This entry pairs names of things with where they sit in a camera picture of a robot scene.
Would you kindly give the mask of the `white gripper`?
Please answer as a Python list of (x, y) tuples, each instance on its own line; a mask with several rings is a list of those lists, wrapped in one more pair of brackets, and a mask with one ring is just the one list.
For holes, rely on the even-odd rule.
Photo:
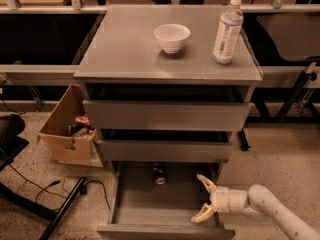
[(229, 189), (227, 187), (216, 186), (213, 181), (202, 174), (198, 174), (197, 179), (210, 194), (211, 204), (205, 203), (200, 211), (191, 218), (191, 221), (193, 223), (201, 223), (212, 217), (215, 212), (228, 213), (230, 211)]

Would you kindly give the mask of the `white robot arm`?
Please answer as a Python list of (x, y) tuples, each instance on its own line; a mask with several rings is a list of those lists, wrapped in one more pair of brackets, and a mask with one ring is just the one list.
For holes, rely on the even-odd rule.
[(197, 179), (209, 193), (205, 203), (191, 218), (193, 223), (203, 222), (215, 213), (241, 213), (253, 218), (269, 216), (289, 240), (320, 240), (320, 233), (285, 207), (266, 187), (255, 184), (248, 190), (217, 186), (202, 174)]

